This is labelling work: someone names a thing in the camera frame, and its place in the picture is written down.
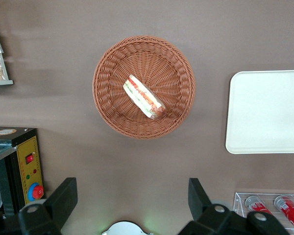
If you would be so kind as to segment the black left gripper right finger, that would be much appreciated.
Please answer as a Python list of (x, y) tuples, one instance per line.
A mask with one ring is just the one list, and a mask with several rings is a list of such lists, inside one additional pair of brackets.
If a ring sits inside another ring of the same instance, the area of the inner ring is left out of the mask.
[(197, 178), (188, 183), (188, 205), (193, 217), (180, 235), (245, 235), (246, 222), (222, 204), (213, 204)]

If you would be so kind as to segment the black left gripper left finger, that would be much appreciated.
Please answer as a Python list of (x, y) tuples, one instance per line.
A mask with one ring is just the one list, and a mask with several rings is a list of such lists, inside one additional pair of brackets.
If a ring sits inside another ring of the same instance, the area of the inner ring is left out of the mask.
[(32, 203), (18, 214), (23, 235), (60, 235), (78, 202), (77, 180), (66, 178), (42, 204)]

